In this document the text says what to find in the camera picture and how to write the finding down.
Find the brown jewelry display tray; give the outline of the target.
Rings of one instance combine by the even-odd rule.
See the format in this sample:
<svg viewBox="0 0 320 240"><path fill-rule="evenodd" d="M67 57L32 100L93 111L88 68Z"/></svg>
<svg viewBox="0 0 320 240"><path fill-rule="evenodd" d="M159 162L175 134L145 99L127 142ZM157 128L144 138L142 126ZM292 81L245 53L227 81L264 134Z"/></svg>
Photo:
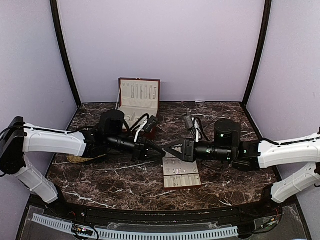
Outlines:
<svg viewBox="0 0 320 240"><path fill-rule="evenodd" d="M197 162L184 162L166 152L162 159L165 190L193 189L202 186Z"/></svg>

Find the red wooden jewelry box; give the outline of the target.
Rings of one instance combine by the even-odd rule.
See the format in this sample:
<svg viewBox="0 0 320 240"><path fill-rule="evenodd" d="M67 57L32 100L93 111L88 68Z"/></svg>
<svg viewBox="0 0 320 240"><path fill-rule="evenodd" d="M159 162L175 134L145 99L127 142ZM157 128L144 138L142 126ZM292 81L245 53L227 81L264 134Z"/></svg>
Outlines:
<svg viewBox="0 0 320 240"><path fill-rule="evenodd" d="M124 113L124 120L130 128L144 114L158 117L160 83L159 79L128 77L118 79L116 108Z"/></svg>

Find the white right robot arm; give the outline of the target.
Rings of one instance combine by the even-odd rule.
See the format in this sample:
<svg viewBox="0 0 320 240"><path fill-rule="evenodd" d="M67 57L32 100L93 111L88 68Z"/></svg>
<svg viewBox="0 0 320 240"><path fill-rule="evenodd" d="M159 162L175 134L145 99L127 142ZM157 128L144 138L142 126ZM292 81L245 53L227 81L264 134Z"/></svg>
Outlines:
<svg viewBox="0 0 320 240"><path fill-rule="evenodd" d="M315 186L320 181L320 134L272 141L262 138L241 141L238 129L215 129L214 141L183 139L164 147L165 151L183 162L195 160L228 162L243 172L278 165L305 163L305 166L284 180L263 189L263 200L255 205L255 213L266 217L288 198Z"/></svg>

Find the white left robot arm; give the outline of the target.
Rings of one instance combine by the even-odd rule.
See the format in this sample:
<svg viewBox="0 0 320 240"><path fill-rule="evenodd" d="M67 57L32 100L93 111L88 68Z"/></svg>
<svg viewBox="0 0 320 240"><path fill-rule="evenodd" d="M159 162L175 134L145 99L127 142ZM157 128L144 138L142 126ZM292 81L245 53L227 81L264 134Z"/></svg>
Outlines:
<svg viewBox="0 0 320 240"><path fill-rule="evenodd" d="M37 194L60 218L67 218L70 206L56 185L47 180L29 161L26 153L46 152L98 158L108 151L130 153L132 160L163 158L165 151L144 136L131 136L123 132L122 122L100 121L93 127L80 127L74 131L41 128L24 122L17 116L0 134L0 170L13 175L31 192Z"/></svg>

